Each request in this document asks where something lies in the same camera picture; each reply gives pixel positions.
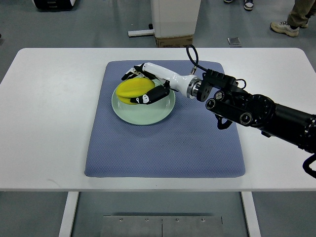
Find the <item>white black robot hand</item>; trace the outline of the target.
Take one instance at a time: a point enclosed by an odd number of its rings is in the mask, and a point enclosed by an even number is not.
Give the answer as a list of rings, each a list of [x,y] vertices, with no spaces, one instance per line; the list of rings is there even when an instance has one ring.
[[[200,83],[195,75],[182,76],[150,62],[135,65],[121,80],[116,96],[130,105],[155,103],[167,97],[172,90],[192,99],[196,97]]]

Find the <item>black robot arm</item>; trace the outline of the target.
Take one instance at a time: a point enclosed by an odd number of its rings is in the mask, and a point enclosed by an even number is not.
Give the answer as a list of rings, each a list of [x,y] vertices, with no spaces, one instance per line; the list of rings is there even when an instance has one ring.
[[[303,170],[316,176],[311,164],[316,160],[316,117],[275,103],[261,94],[250,94],[238,86],[232,76],[206,69],[198,58],[190,61],[203,70],[202,79],[189,84],[189,95],[204,102],[217,119],[218,129],[227,129],[233,122],[254,127],[266,137],[275,136],[311,154],[303,162]]]

